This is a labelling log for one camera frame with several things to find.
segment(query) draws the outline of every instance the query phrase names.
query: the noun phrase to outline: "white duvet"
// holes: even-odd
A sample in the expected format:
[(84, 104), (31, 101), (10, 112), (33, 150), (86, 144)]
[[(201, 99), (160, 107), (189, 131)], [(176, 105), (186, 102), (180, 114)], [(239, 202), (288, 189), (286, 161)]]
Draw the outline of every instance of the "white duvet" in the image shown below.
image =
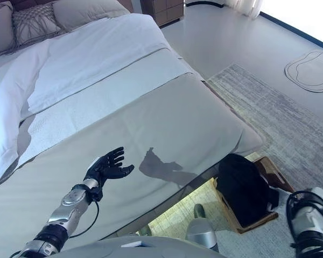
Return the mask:
[(172, 51), (152, 18), (130, 14), (0, 57), (0, 178), (18, 158), (20, 121), (160, 49)]

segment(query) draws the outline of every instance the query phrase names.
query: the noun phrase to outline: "curtain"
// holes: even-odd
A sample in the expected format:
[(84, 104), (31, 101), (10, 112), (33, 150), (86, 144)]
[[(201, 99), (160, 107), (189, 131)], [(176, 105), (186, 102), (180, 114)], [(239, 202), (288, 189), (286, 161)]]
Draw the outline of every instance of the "curtain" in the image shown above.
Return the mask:
[(226, 0), (226, 4), (238, 12), (255, 19), (261, 10), (263, 0)]

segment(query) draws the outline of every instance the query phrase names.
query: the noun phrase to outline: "gray rug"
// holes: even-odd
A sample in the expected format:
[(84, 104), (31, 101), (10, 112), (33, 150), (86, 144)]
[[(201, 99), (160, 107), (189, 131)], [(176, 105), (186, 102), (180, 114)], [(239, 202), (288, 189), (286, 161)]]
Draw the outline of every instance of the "gray rug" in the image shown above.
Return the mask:
[[(239, 116), (265, 136), (264, 147), (251, 154), (250, 160), (268, 156), (298, 190), (323, 188), (323, 122), (238, 65), (231, 65), (208, 83)], [(216, 230), (219, 250), (228, 258), (294, 258), (285, 207), (278, 210), (278, 219), (244, 234), (235, 233), (223, 215), (212, 182), (152, 221), (149, 225), (153, 235), (184, 239), (196, 203), (203, 204)]]
[(295, 189), (323, 188), (323, 122), (317, 116), (236, 64), (208, 83), (265, 136), (255, 157), (268, 156)]

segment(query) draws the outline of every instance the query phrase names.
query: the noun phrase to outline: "bed frame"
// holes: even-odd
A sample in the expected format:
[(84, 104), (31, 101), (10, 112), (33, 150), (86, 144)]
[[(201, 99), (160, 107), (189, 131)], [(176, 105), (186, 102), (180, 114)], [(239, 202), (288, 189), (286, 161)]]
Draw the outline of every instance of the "bed frame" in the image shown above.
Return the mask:
[[(46, 4), (53, 2), (55, 0), (10, 0), (16, 11), (24, 10), (38, 4)], [(118, 0), (124, 7), (126, 7), (130, 12), (133, 12), (133, 4), (131, 0)]]
[[(32, 6), (38, 4), (45, 4), (54, 0), (11, 0), (15, 10), (24, 10), (30, 8)], [(131, 0), (118, 0), (124, 7), (126, 7), (130, 12), (133, 12), (133, 6)], [(178, 201), (182, 200), (184, 197), (189, 195), (192, 191), (206, 183), (212, 177), (218, 174), (218, 163), (211, 168), (204, 171), (200, 176), (195, 178), (191, 181), (188, 185), (183, 187), (180, 191), (175, 193), (173, 196), (165, 200), (160, 205), (156, 206), (154, 209), (148, 211), (144, 215), (140, 216), (139, 218), (135, 219), (131, 223), (127, 224), (126, 226), (118, 229), (116, 232), (112, 233), (111, 235), (107, 236), (104, 235), (103, 238), (109, 237), (120, 237), (130, 232), (137, 232), (142, 227), (147, 225), (152, 220), (156, 219), (159, 215), (163, 214), (166, 210), (170, 207), (175, 205)]]

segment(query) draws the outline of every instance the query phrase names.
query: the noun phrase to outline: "black bag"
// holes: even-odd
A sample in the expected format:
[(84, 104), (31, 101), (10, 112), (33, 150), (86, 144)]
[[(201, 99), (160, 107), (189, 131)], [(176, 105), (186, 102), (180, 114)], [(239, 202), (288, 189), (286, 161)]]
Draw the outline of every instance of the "black bag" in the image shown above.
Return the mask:
[(278, 192), (269, 188), (255, 164), (236, 154), (228, 154), (219, 162), (216, 188), (225, 197), (242, 227), (264, 217), (268, 203), (278, 206)]

